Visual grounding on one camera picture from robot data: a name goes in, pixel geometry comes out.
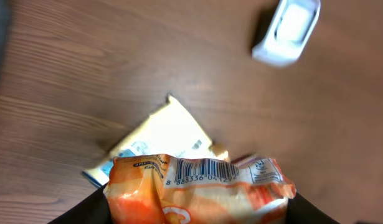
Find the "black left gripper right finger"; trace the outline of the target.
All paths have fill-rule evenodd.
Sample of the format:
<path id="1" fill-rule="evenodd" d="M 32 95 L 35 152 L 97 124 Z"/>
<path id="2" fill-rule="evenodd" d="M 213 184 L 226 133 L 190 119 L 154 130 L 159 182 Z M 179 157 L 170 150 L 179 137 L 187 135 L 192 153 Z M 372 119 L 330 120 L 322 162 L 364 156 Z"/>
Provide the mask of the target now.
<path id="1" fill-rule="evenodd" d="M 286 210 L 286 224 L 339 224 L 336 220 L 316 208 L 299 193 L 289 199 Z"/>

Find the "orange tissue pack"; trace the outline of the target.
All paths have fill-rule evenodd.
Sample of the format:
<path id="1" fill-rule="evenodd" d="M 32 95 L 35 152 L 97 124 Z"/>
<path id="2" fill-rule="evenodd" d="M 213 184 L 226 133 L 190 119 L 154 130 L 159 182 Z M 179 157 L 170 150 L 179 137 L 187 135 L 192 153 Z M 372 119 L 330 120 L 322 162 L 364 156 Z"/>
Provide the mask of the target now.
<path id="1" fill-rule="evenodd" d="M 113 223 L 284 223 L 296 188 L 269 158 L 157 154 L 116 158 L 103 193 Z"/>

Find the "cream wet wipes pack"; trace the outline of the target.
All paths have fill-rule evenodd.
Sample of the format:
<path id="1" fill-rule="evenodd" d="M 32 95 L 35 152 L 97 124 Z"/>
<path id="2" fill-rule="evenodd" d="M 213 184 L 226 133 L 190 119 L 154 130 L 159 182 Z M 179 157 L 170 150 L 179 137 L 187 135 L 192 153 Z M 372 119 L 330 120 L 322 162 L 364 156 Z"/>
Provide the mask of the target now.
<path id="1" fill-rule="evenodd" d="M 211 145 L 211 138 L 188 110 L 168 95 L 165 104 L 114 145 L 100 163 L 83 170 L 82 175 L 99 188 L 109 180 L 114 157 L 169 154 L 186 159 L 215 158 Z"/>

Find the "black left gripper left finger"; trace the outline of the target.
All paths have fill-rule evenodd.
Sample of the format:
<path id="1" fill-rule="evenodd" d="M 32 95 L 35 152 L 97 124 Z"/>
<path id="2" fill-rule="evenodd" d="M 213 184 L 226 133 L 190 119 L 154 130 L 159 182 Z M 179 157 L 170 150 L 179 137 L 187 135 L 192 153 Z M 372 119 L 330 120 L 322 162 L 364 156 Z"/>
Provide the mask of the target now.
<path id="1" fill-rule="evenodd" d="M 53 219 L 49 224 L 112 224 L 103 185 L 76 206 Z"/>

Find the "white tube gold cap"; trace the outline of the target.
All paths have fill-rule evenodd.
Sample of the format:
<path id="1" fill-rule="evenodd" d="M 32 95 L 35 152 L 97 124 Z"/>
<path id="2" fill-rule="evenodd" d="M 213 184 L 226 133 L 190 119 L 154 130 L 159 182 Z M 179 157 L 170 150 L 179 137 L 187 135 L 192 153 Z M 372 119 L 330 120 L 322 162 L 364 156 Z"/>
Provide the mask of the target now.
<path id="1" fill-rule="evenodd" d="M 213 153 L 215 159 L 229 162 L 231 158 L 229 157 L 229 152 L 220 144 L 213 144 L 209 148 L 209 150 Z"/>

